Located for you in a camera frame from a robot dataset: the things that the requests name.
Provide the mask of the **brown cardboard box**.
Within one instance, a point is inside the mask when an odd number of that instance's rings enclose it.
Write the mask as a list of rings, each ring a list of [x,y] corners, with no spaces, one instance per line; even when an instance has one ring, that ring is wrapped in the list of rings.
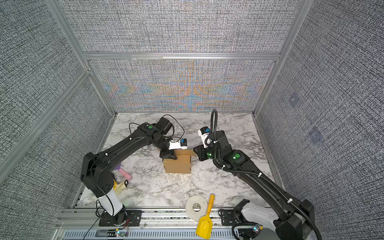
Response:
[[[165,172],[168,174],[190,174],[192,158],[197,155],[193,150],[175,150],[176,160],[163,159]]]

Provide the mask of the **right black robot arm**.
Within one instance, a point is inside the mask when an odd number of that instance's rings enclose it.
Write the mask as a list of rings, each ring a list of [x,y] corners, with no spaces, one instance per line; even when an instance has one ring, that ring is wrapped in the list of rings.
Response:
[[[233,174],[254,189],[277,214],[272,224],[281,240],[305,240],[311,232],[318,240],[322,239],[311,202],[300,201],[275,184],[250,157],[232,148],[224,131],[203,127],[198,135],[203,143],[193,150],[199,160],[212,160],[218,169]]]

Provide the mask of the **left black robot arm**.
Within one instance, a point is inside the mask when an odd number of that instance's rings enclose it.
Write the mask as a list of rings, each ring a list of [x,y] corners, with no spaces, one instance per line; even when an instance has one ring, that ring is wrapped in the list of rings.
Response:
[[[162,117],[157,123],[139,125],[128,137],[107,150],[84,156],[80,179],[103,208],[102,220],[120,226],[128,219],[125,206],[113,190],[113,170],[137,150],[149,145],[160,150],[160,158],[176,160],[175,151],[169,149],[171,138],[166,136],[173,129],[173,124]]]

